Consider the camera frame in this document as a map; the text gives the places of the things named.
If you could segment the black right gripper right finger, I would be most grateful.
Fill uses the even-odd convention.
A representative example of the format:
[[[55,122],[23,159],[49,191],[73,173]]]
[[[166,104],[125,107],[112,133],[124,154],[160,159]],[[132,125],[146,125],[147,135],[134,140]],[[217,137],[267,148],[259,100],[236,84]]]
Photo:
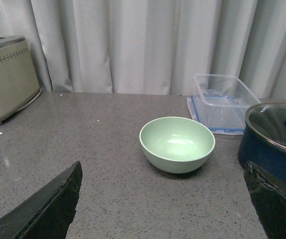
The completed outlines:
[[[286,239],[286,182],[251,161],[244,179],[267,237]]]

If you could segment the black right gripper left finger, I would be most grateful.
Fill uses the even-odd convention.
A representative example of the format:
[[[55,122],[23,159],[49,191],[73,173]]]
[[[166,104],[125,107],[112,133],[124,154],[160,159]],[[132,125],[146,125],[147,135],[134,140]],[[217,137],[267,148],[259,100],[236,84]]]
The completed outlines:
[[[76,214],[82,177],[76,161],[0,218],[0,239],[64,239]]]

